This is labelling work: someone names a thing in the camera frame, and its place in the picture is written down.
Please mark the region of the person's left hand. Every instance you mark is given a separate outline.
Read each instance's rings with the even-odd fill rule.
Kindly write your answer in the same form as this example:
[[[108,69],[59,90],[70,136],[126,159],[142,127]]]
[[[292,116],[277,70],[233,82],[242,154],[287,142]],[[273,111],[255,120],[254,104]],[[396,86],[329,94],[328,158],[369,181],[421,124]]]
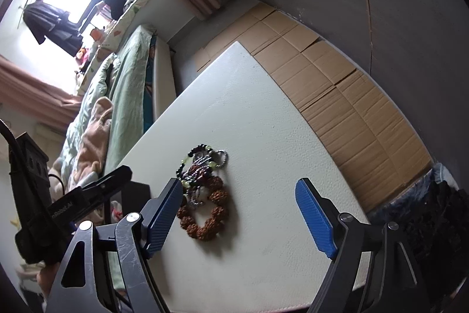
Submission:
[[[46,299],[51,293],[53,282],[56,278],[59,267],[60,263],[55,263],[54,265],[46,265],[37,274],[37,284],[39,285],[42,294]]]

